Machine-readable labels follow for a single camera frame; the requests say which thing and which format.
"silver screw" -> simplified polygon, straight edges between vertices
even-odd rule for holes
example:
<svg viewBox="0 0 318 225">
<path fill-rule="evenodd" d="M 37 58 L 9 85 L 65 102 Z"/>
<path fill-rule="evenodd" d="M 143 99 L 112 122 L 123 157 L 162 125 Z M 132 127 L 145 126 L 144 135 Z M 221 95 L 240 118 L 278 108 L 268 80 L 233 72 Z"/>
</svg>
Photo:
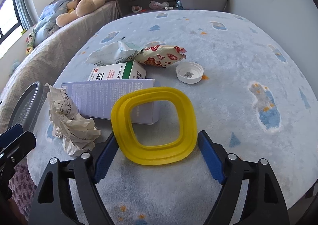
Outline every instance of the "silver screw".
<svg viewBox="0 0 318 225">
<path fill-rule="evenodd" d="M 228 157 L 229 157 L 229 159 L 230 160 L 236 160 L 236 155 L 235 154 L 233 154 L 233 153 L 230 153 L 229 155 L 228 155 Z"/>
<path fill-rule="evenodd" d="M 262 158 L 262 159 L 260 160 L 260 163 L 263 164 L 263 165 L 267 165 L 267 164 L 268 164 L 268 161 L 267 161 L 266 159 Z"/>
<path fill-rule="evenodd" d="M 57 161 L 58 161 L 57 158 L 51 158 L 51 159 L 50 159 L 50 163 L 51 163 L 51 164 L 55 164 Z"/>
<path fill-rule="evenodd" d="M 89 158 L 90 154 L 88 152 L 84 152 L 82 155 L 81 155 L 81 158 L 82 159 L 87 159 Z"/>
</svg>

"light blue tablecloth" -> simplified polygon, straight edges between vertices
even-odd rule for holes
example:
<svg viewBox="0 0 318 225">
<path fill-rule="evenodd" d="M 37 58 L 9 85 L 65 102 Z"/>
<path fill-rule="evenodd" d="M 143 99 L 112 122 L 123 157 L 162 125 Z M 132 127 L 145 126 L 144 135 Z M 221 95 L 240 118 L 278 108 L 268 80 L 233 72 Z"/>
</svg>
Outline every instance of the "light blue tablecloth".
<svg viewBox="0 0 318 225">
<path fill-rule="evenodd" d="M 125 17 L 104 26 L 69 62 L 55 83 L 84 81 L 93 69 L 88 55 L 103 45 L 123 40 L 140 46 L 177 45 L 187 61 L 204 68 L 197 84 L 180 82 L 178 63 L 163 69 L 145 67 L 147 78 L 183 91 L 194 106 L 198 131 L 243 160 L 269 160 L 291 207 L 318 178 L 318 102 L 308 82 L 286 52 L 265 32 L 242 17 L 208 11 L 169 11 Z M 51 135 L 49 106 L 44 103 L 34 134 L 36 148 L 28 155 L 37 184 L 48 161 L 71 159 L 62 140 Z M 108 120 L 96 119 L 100 141 L 111 132 Z M 158 145 L 179 133 L 173 105 L 161 103 L 160 120 L 134 125 L 139 141 Z M 115 224 L 203 224 L 221 186 L 211 178 L 196 147 L 183 161 L 165 166 L 140 166 L 119 150 L 106 179 L 97 188 Z M 76 210 L 83 218 L 74 193 Z M 233 221 L 239 218 L 243 201 Z"/>
</svg>

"yellow plastic frame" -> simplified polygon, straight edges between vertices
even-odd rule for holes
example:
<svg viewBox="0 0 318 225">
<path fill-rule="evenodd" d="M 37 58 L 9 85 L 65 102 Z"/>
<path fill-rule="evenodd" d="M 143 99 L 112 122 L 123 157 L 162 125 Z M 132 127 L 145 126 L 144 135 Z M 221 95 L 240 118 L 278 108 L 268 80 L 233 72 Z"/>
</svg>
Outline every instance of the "yellow plastic frame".
<svg viewBox="0 0 318 225">
<path fill-rule="evenodd" d="M 138 142 L 131 124 L 131 110 L 140 104 L 171 101 L 179 117 L 180 134 L 176 141 L 144 146 Z M 193 105 L 180 90 L 171 87 L 154 87 L 131 92 L 122 96 L 112 108 L 112 129 L 124 155 L 141 165 L 163 165 L 187 157 L 197 143 L 197 121 Z"/>
</svg>

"white bottle cap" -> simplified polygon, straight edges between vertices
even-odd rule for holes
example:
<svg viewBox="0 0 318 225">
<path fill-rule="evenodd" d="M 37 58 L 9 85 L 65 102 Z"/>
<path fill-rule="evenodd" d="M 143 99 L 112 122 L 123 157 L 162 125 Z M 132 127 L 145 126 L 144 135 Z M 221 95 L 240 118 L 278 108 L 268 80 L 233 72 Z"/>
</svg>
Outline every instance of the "white bottle cap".
<svg viewBox="0 0 318 225">
<path fill-rule="evenodd" d="M 203 76 L 202 66 L 194 62 L 180 63 L 176 68 L 176 72 L 178 79 L 187 84 L 197 83 Z"/>
</svg>

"beige bedspread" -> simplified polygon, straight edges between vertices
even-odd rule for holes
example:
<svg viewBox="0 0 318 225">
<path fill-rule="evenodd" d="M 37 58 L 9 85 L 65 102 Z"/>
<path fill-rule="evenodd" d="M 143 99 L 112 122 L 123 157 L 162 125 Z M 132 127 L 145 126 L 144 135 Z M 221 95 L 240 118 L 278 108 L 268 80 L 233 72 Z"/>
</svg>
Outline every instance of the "beige bedspread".
<svg viewBox="0 0 318 225">
<path fill-rule="evenodd" d="M 118 17 L 115 2 L 59 29 L 43 41 L 15 70 L 0 95 L 0 133 L 7 130 L 19 98 L 34 82 L 53 85 L 81 47 L 107 23 Z"/>
</svg>

